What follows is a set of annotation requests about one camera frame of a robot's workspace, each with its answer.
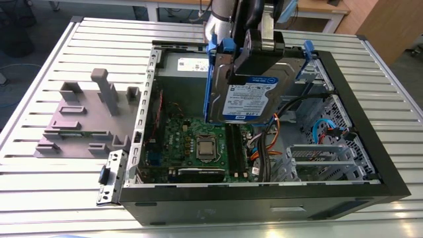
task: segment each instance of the green motherboard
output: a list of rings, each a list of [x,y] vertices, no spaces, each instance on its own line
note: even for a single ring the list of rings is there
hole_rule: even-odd
[[[251,135],[253,128],[249,125],[241,125],[241,133],[243,140]],[[199,159],[201,148],[199,141],[213,145],[213,159],[206,155],[206,159]],[[162,153],[147,153],[151,172],[155,173],[154,182],[167,182],[167,168],[205,168],[222,169],[226,171],[223,182],[249,182],[249,177],[243,175],[230,175],[230,161],[227,154],[226,127],[225,125],[213,125],[205,123],[205,119],[197,118],[171,118],[166,121],[163,150]]]

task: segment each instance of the metal bracket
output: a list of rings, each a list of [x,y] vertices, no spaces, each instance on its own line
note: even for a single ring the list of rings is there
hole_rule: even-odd
[[[112,151],[100,172],[98,206],[120,206],[119,197],[124,181],[128,154],[124,150]]]

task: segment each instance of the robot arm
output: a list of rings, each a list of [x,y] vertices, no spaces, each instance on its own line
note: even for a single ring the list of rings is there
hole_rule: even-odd
[[[297,0],[213,2],[209,122],[267,124],[307,63],[302,48],[286,47],[282,32],[274,30],[281,16],[287,20],[295,6]]]

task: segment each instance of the desk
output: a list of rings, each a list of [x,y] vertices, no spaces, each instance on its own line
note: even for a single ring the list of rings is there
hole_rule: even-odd
[[[95,4],[143,6],[147,8],[150,21],[159,21],[159,8],[182,8],[199,10],[201,0],[62,0],[66,2],[82,2]],[[305,18],[327,19],[323,33],[334,33],[345,17],[350,14],[350,8],[342,1],[338,6],[326,3],[326,0],[299,0],[298,16]],[[203,9],[210,4],[210,0],[203,0]]]
[[[116,90],[144,88],[152,40],[203,42],[203,26],[86,18],[72,22],[0,133],[3,236],[82,237],[423,237],[422,111],[367,41],[353,35],[283,31],[287,46],[313,40],[331,51],[390,153],[411,196],[335,221],[142,227],[123,207],[96,207],[107,159],[39,159],[38,140],[52,119],[63,81],[95,89],[91,71],[110,72]]]

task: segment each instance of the floor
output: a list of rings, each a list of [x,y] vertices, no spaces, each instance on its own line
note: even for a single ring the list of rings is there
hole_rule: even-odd
[[[82,4],[82,3],[60,3],[60,11],[51,10],[47,1],[34,1],[32,11],[38,19],[38,24],[27,28],[27,32],[35,44],[35,52],[27,57],[15,59],[0,52],[0,68],[15,63],[31,63],[43,65],[48,54],[60,38],[60,35],[70,23],[70,19],[75,15],[99,18],[115,18],[135,20],[134,9],[131,6],[118,6],[112,8],[110,5]],[[146,9],[136,9],[140,20],[148,20]],[[167,12],[161,10],[161,20],[169,22],[189,23],[189,19],[198,17],[198,11],[175,10]],[[391,67],[403,86],[409,90],[418,105],[423,107],[423,59],[410,57],[410,53],[405,53]],[[16,104],[23,97],[32,79],[35,78],[39,67],[36,66],[12,66],[0,69],[8,78],[10,84],[0,87],[0,130],[3,129],[11,114],[14,113]]]

